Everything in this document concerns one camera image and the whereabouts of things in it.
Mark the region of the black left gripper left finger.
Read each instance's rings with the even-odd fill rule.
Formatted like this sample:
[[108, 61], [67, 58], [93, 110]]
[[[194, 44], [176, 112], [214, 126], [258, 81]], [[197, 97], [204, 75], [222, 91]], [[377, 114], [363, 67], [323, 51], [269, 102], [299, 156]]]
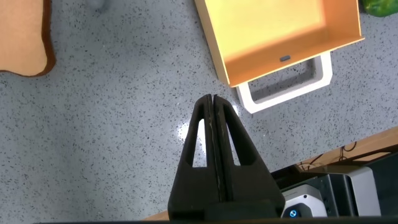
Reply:
[[[206, 166], [194, 167], [199, 122], [205, 125]], [[211, 95], [196, 101], [168, 202], [171, 220], [203, 220], [224, 199], [224, 181]]]

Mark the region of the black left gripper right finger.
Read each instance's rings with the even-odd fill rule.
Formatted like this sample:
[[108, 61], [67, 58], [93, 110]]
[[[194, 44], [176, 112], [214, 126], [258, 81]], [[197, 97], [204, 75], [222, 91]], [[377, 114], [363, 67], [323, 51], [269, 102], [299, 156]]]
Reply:
[[285, 199], [230, 102], [214, 96], [224, 180], [221, 214], [228, 218], [280, 218]]

